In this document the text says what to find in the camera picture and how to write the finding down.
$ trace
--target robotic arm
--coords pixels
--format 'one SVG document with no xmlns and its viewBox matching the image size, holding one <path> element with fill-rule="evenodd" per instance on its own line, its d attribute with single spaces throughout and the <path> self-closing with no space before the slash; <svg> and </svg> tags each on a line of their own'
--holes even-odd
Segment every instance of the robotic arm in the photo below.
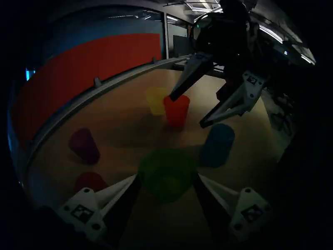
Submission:
<svg viewBox="0 0 333 250">
<path fill-rule="evenodd" d="M 226 1 L 223 11 L 207 14 L 209 24 L 200 32 L 196 54 L 187 62 L 170 94 L 171 100 L 175 101 L 212 70 L 214 63 L 225 67 L 226 83 L 216 93 L 220 103 L 200 121 L 203 128 L 250 111 L 269 79 L 263 70 L 265 67 L 261 63 L 261 49 L 257 42 L 259 25 L 250 21 L 246 7 L 239 1 Z"/>
</svg>

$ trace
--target ceiling light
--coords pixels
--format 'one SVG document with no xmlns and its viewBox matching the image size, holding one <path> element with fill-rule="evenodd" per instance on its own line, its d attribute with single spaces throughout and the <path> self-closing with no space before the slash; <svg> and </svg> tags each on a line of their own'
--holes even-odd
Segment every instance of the ceiling light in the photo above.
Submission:
<svg viewBox="0 0 333 250">
<path fill-rule="evenodd" d="M 135 18 L 139 18 L 138 16 L 134 16 L 134 15 L 121 15 L 121 16 L 114 16 L 114 17 L 108 17 L 108 18 L 130 18 L 130 17 L 135 17 Z"/>
<path fill-rule="evenodd" d="M 204 9 L 204 8 L 192 8 L 193 11 L 199 11 L 199 12 L 210 12 L 211 10 L 209 9 Z"/>
<path fill-rule="evenodd" d="M 223 9 L 221 7 L 217 7 L 213 10 L 209 10 L 209 12 L 207 13 L 211 13 L 211 12 L 221 12 L 223 13 Z M 196 19 L 194 19 L 194 22 L 196 22 L 200 17 L 204 16 L 205 14 L 202 14 L 201 16 L 197 17 Z"/>
<path fill-rule="evenodd" d="M 176 18 L 173 18 L 173 17 L 170 17 L 170 16 L 166 16 L 168 19 L 171 19 L 171 20 L 173 20 L 173 21 L 178 21 L 178 19 L 176 19 Z"/>
<path fill-rule="evenodd" d="M 283 39 L 279 35 L 274 33 L 272 30 L 270 30 L 262 25 L 259 25 L 259 29 L 264 31 L 266 34 L 270 35 L 274 39 L 276 39 L 279 43 L 283 43 Z"/>
<path fill-rule="evenodd" d="M 315 62 L 312 61 L 310 58 L 308 58 L 307 56 L 301 54 L 301 58 L 304 59 L 305 61 L 307 61 L 308 63 L 312 63 L 313 65 L 315 65 Z"/>
</svg>

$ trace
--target glass wall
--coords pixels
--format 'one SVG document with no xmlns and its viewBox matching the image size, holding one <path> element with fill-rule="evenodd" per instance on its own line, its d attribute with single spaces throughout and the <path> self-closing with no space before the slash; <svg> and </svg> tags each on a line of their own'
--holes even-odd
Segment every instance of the glass wall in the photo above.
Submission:
<svg viewBox="0 0 333 250">
<path fill-rule="evenodd" d="M 191 25 L 181 19 L 167 15 L 169 58 L 192 53 L 189 43 Z"/>
<path fill-rule="evenodd" d="M 41 32 L 27 55 L 27 70 L 38 70 L 50 58 L 79 44 L 106 36 L 156 33 L 165 54 L 162 13 L 139 7 L 99 7 L 70 14 Z"/>
</svg>

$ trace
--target yellow cup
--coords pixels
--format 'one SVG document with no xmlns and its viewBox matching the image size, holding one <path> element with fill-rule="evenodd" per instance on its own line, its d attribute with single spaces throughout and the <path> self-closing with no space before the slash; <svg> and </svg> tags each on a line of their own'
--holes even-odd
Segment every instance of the yellow cup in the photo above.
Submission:
<svg viewBox="0 0 333 250">
<path fill-rule="evenodd" d="M 164 87 L 150 87 L 146 90 L 146 98 L 153 115 L 164 115 L 163 99 L 168 95 L 168 90 Z"/>
</svg>

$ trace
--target chair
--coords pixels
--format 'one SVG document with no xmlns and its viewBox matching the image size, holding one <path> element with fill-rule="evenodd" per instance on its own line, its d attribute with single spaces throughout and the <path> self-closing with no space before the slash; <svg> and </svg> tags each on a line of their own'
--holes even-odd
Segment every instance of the chair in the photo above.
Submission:
<svg viewBox="0 0 333 250">
<path fill-rule="evenodd" d="M 273 97 L 273 101 L 276 105 L 278 105 L 283 113 L 271 114 L 272 117 L 277 117 L 281 119 L 281 123 L 278 125 L 278 131 L 283 129 L 283 125 L 286 124 L 287 129 L 289 131 L 289 136 L 292 135 L 291 124 L 288 120 L 288 116 L 291 116 L 294 110 L 294 102 L 288 97 L 286 94 L 277 95 Z"/>
</svg>

